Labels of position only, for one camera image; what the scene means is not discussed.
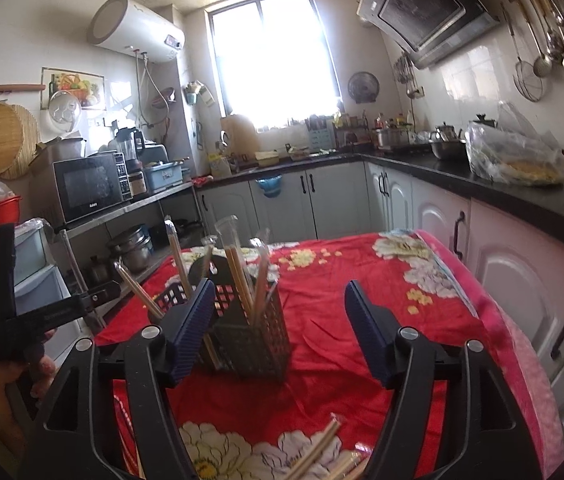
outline fruit poster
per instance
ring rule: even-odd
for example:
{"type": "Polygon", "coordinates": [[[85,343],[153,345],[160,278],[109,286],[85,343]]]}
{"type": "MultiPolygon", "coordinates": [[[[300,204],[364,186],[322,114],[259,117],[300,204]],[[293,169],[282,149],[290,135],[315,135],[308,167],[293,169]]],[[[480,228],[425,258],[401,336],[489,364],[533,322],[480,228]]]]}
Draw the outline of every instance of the fruit poster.
{"type": "Polygon", "coordinates": [[[49,99],[60,90],[73,94],[83,110],[107,109],[104,98],[104,76],[44,67],[42,84],[46,85],[46,90],[42,91],[41,96],[42,110],[48,110],[49,99]]]}

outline floral tablecloth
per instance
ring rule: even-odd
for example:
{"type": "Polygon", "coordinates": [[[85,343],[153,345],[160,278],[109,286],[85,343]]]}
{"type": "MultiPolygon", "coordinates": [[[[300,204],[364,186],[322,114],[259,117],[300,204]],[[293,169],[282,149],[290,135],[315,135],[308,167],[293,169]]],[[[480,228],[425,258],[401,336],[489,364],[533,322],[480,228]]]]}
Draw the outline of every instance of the floral tablecloth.
{"type": "MultiPolygon", "coordinates": [[[[244,251],[255,272],[257,253],[244,251]]],[[[202,254],[195,248],[185,254],[185,262],[190,266],[202,254]]],[[[271,262],[270,278],[279,280],[291,343],[284,383],[194,369],[169,392],[172,413],[202,480],[280,480],[319,437],[331,413],[342,416],[344,424],[305,478],[324,478],[357,443],[375,444],[392,392],[371,377],[348,322],[344,290],[350,280],[357,280],[374,304],[390,308],[402,325],[432,341],[461,346],[468,339],[481,340],[524,413],[545,475],[562,459],[557,409],[530,343],[433,237],[392,232],[278,244],[271,262]],[[460,285],[454,275],[463,273],[460,285]],[[535,372],[532,381],[520,366],[520,348],[526,349],[523,367],[535,372]],[[539,397],[541,412],[536,409],[539,397]]],[[[158,294],[178,279],[176,274],[169,259],[144,288],[158,294]]],[[[145,307],[132,298],[96,342],[126,340],[147,323],[145,307]]],[[[435,384],[418,475],[434,466],[445,392],[445,383],[435,384]]],[[[127,467],[136,473],[123,383],[116,384],[115,394],[127,467]]]]}

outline blue gripper pad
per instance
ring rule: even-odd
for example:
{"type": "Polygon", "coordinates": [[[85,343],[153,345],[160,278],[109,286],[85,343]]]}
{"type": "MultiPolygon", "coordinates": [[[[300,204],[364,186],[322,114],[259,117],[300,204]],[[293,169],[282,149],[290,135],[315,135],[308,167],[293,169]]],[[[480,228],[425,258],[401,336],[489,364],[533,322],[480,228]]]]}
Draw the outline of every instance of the blue gripper pad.
{"type": "Polygon", "coordinates": [[[214,309],[215,285],[211,280],[203,280],[191,300],[169,308],[160,321],[167,340],[166,359],[171,363],[169,375],[174,383],[191,373],[214,309]]]}
{"type": "Polygon", "coordinates": [[[401,368],[395,351],[398,320],[388,308],[373,305],[355,280],[347,285],[344,305],[371,375],[389,387],[401,368]]]}

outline person's arm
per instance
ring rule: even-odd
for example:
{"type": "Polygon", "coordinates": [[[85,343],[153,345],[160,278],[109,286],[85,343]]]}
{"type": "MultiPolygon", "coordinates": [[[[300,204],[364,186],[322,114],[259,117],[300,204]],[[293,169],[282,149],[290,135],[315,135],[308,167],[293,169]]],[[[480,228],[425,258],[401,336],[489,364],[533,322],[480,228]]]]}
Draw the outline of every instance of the person's arm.
{"type": "MultiPolygon", "coordinates": [[[[0,363],[0,465],[13,477],[24,455],[26,439],[11,413],[5,386],[17,381],[26,369],[27,365],[21,363],[0,363]]],[[[51,358],[45,356],[40,361],[40,371],[44,377],[31,390],[32,396],[39,399],[46,394],[51,385],[56,372],[56,364],[51,358]]]]}

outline wall-mounted utensil holder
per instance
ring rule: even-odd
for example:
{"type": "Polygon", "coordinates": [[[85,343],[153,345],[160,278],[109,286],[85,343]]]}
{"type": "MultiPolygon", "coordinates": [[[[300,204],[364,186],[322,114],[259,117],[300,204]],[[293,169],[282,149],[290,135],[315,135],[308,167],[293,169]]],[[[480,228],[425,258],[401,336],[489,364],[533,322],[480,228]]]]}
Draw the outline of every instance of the wall-mounted utensil holder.
{"type": "MultiPolygon", "coordinates": [[[[188,279],[198,283],[203,270],[203,259],[191,266],[188,279]]],[[[269,282],[264,308],[249,324],[228,261],[223,256],[212,256],[213,272],[209,279],[215,284],[215,312],[211,316],[209,335],[221,369],[238,374],[240,377],[272,378],[282,381],[291,353],[291,346],[282,313],[277,282],[269,282]]],[[[166,311],[187,301],[180,282],[172,283],[155,298],[155,303],[166,311]]],[[[203,346],[199,362],[209,370],[215,366],[203,346]]]]}

